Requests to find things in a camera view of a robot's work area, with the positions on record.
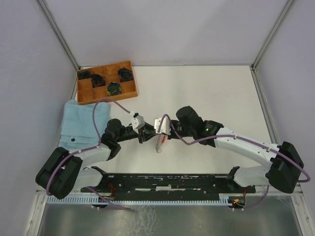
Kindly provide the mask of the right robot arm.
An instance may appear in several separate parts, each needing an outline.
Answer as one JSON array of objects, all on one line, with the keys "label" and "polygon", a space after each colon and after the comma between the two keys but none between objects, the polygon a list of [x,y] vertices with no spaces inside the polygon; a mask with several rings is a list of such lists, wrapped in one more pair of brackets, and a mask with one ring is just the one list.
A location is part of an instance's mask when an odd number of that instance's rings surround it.
[{"label": "right robot arm", "polygon": [[229,191],[270,185],[291,194],[300,181],[304,163],[293,144],[270,144],[239,135],[219,122],[203,120],[190,106],[179,109],[176,117],[170,122],[171,138],[192,137],[201,145],[228,150],[258,163],[250,168],[233,167],[225,181]]}]

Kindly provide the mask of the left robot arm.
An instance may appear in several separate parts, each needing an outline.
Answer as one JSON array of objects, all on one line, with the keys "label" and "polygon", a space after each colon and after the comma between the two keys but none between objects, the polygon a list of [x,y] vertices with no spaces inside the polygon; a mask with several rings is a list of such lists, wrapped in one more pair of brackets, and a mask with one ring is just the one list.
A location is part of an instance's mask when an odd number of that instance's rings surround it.
[{"label": "left robot arm", "polygon": [[108,188],[109,180],[94,164],[113,159],[121,150],[119,143],[122,141],[137,139],[142,143],[151,139],[157,134],[156,128],[141,116],[132,118],[129,126],[123,126],[119,119],[111,119],[99,145],[74,151],[56,148],[36,175],[35,182],[57,199],[84,187],[103,192]]}]

